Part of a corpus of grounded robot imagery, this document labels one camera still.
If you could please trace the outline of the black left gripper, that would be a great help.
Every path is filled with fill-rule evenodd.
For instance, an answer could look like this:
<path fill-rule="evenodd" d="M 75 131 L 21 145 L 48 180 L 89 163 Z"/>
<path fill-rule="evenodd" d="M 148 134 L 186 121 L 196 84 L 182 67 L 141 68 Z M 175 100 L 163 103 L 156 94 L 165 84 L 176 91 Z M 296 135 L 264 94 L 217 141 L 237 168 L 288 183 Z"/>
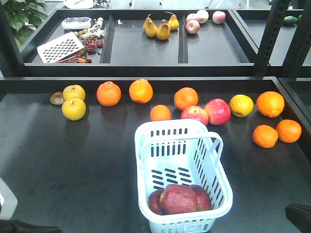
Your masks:
<path fill-rule="evenodd" d="M 12 217 L 17 207 L 17 198 L 11 191 L 9 186 L 0 179 L 0 218 L 1 220 L 8 220 Z"/>

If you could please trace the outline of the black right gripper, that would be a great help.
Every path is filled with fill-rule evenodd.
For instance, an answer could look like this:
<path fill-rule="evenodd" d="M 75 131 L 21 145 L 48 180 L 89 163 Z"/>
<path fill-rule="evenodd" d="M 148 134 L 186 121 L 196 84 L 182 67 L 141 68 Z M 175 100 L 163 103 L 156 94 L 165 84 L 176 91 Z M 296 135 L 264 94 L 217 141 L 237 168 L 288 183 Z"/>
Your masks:
<path fill-rule="evenodd" d="M 297 203 L 285 207 L 286 218 L 302 233 L 311 232 L 311 207 Z"/>

